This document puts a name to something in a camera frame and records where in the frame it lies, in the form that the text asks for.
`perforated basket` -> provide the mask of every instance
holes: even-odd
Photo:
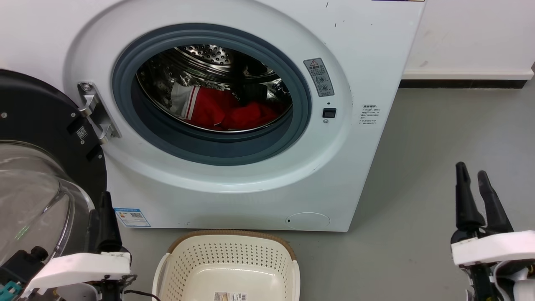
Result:
[[[152,293],[162,301],[298,301],[300,285],[286,241],[257,232],[205,230],[169,247]]]

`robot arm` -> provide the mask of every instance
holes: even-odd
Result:
[[[5,285],[0,301],[18,295],[31,299],[52,288],[67,301],[123,300],[124,288],[136,275],[131,275],[131,254],[123,248],[109,192],[103,193],[89,220],[84,253],[52,258],[46,265],[42,261],[48,254],[40,247],[12,256],[0,267]]]
[[[466,165],[456,165],[457,231],[452,235],[453,261],[468,275],[469,301],[535,301],[535,231],[514,232],[485,171],[478,173],[485,219],[477,211]]]

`brown basket rim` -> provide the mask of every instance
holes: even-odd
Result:
[[[206,236],[206,235],[237,235],[237,236],[249,236],[249,237],[256,237],[256,238],[264,238],[273,240],[281,245],[284,246],[284,248],[288,251],[290,254],[290,258],[293,260],[296,260],[294,250],[292,247],[290,247],[290,244],[285,241],[284,239],[277,237],[275,235],[266,234],[266,233],[260,233],[260,232],[253,232],[253,231],[243,231],[243,230],[199,230],[199,231],[193,231],[186,235],[183,235],[179,237],[177,240],[175,240],[171,246],[169,246],[169,249],[167,249],[168,253],[173,253],[174,249],[183,242],[184,240],[187,240],[188,238],[194,237],[194,236]]]

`baseboard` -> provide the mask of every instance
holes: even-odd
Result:
[[[408,80],[530,80],[533,77],[531,69],[511,72],[479,72],[463,71],[449,72],[444,70],[415,70],[407,69],[401,79]]]
[[[527,80],[402,79],[399,89],[522,89]]]

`red clothing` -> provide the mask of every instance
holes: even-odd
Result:
[[[262,126],[278,114],[270,107],[257,101],[240,106],[230,91],[218,91],[204,87],[178,87],[179,97],[173,104],[184,103],[180,117],[188,123],[214,130],[246,130]]]

